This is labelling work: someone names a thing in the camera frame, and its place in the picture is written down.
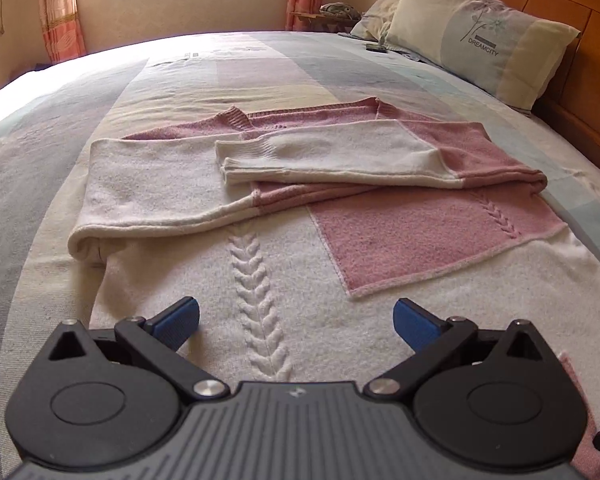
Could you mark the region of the small dark remote on bed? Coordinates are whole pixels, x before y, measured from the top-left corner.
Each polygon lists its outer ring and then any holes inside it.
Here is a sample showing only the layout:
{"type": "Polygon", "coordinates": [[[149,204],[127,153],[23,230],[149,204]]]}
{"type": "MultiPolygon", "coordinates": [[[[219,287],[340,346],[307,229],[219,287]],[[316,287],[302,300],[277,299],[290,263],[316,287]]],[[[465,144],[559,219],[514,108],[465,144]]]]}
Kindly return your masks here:
{"type": "Polygon", "coordinates": [[[387,53],[388,49],[381,44],[366,44],[365,49],[370,52],[387,53]]]}

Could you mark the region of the pink and white knit sweater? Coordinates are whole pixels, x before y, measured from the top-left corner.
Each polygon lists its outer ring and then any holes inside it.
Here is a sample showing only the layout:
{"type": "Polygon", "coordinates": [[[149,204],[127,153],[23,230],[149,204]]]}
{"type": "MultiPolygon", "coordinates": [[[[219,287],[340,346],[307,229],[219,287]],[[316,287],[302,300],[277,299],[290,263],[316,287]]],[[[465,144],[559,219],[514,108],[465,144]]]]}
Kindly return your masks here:
{"type": "Polygon", "coordinates": [[[367,382],[408,356],[401,297],[528,318],[600,427],[600,252],[547,180],[480,122],[376,98],[233,108],[94,142],[69,252],[105,269],[96,326],[196,298],[194,360],[231,385],[367,382]]]}

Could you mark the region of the wooden nightstand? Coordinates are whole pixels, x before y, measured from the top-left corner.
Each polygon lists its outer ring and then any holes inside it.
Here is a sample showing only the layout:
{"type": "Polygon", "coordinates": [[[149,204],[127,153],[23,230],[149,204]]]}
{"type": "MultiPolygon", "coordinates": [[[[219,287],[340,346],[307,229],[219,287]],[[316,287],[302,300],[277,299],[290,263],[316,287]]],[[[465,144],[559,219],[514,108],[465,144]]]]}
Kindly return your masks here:
{"type": "Polygon", "coordinates": [[[343,32],[347,34],[358,22],[357,20],[324,14],[294,12],[292,16],[309,32],[331,32],[332,34],[343,32]]]}

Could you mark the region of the pastel patchwork bed sheet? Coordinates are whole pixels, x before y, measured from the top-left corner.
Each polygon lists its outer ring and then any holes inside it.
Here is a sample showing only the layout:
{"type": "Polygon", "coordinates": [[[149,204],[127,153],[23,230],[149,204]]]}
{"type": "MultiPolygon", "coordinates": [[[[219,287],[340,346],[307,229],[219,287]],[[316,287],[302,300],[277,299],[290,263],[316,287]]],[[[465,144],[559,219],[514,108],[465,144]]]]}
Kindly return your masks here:
{"type": "Polygon", "coordinates": [[[232,32],[93,54],[0,91],[0,479],[19,464],[4,413],[63,320],[94,327],[105,269],[76,260],[92,144],[180,128],[237,108],[304,110],[376,98],[400,110],[480,122],[491,141],[548,174],[560,210],[600,252],[600,170],[539,119],[441,68],[336,35],[232,32]]]}

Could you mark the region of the left orange plaid curtain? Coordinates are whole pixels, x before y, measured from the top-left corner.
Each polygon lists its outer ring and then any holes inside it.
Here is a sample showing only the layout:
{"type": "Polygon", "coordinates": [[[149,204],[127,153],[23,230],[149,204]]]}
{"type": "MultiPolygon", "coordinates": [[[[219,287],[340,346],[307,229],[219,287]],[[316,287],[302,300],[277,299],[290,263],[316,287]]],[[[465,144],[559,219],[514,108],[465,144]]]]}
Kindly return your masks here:
{"type": "Polygon", "coordinates": [[[76,0],[38,0],[45,50],[53,64],[86,55],[76,0]]]}

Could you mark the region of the pastel patchwork pillow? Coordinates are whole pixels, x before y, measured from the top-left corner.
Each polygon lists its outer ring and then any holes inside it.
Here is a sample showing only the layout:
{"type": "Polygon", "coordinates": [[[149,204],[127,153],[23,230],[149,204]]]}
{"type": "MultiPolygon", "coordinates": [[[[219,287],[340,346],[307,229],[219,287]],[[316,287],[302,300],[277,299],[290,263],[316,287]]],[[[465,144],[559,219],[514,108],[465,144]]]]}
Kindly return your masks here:
{"type": "Polygon", "coordinates": [[[400,0],[386,41],[531,110],[580,32],[500,0],[400,0]]]}

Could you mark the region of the cluttered items on nightstand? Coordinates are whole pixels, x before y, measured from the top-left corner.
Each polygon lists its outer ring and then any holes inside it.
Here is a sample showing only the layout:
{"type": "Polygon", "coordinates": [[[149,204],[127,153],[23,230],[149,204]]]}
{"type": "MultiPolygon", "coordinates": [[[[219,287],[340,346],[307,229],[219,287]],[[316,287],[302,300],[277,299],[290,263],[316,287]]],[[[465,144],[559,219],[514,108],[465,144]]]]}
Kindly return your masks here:
{"type": "Polygon", "coordinates": [[[320,6],[320,14],[338,20],[359,21],[361,13],[353,6],[344,2],[324,3],[320,6]]]}

